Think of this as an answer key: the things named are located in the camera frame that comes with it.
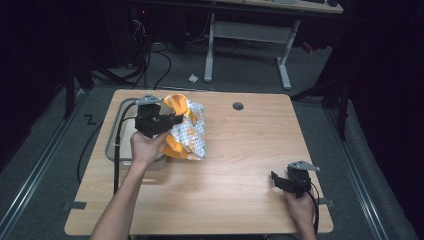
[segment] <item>chip bag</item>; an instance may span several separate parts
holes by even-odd
[[[183,122],[170,130],[162,153],[178,159],[202,160],[205,157],[205,117],[203,105],[194,103],[182,94],[167,96],[163,102],[183,114]]]

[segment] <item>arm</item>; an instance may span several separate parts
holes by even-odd
[[[91,239],[127,239],[138,193],[144,174],[156,159],[159,148],[168,133],[154,139],[135,132],[131,136],[133,162],[116,194],[94,227]]]
[[[290,215],[297,225],[302,240],[316,240],[317,236],[314,231],[314,203],[307,193],[296,199],[294,193],[284,191],[289,204]]]

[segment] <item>black mount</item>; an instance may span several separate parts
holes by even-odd
[[[157,103],[162,99],[147,94],[136,101],[138,105],[137,117],[135,118],[135,129],[142,132],[146,137],[153,138],[154,135],[166,132],[176,124],[183,122],[183,115],[160,115],[161,106]]]
[[[306,191],[311,190],[311,178],[308,170],[320,171],[318,167],[305,161],[290,163],[287,166],[288,179],[279,177],[275,172],[271,171],[271,178],[274,180],[274,186],[296,194],[296,198],[300,198]]]

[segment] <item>table top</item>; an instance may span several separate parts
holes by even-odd
[[[331,7],[325,3],[313,3],[307,1],[293,0],[291,4],[276,3],[272,0],[215,0],[222,3],[233,3],[242,5],[252,5],[260,7],[283,8],[300,11],[311,11],[320,13],[343,13],[343,8],[338,4],[336,7]]]
[[[286,177],[287,164],[311,162],[290,98],[283,94],[116,91],[75,198],[87,203],[72,209],[65,231],[90,235],[113,192],[113,162],[105,147],[118,108],[127,98],[151,93],[164,98],[182,93],[204,105],[204,160],[168,159],[165,168],[148,170],[135,207],[131,234],[273,234],[297,232],[283,191],[270,171]],[[241,102],[243,110],[233,103]],[[121,170],[121,181],[126,170]],[[317,176],[312,182],[322,195]],[[319,232],[333,223],[320,206]]]

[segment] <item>dark background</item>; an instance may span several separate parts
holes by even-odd
[[[130,22],[125,6],[78,4],[81,3],[1,3],[1,169],[65,82],[75,43],[78,54],[104,67],[135,61],[136,46],[128,40],[131,24],[125,21]],[[423,1],[341,4],[345,15],[374,21],[365,26],[349,25],[342,31],[337,23],[305,20],[295,45],[307,42],[314,48],[335,47],[317,84],[332,79],[350,83],[349,97],[368,144],[406,216],[423,238]],[[119,20],[111,21],[111,16]],[[205,16],[206,13],[155,9],[151,29],[183,48],[185,31],[198,33],[203,24],[197,23],[204,23]]]

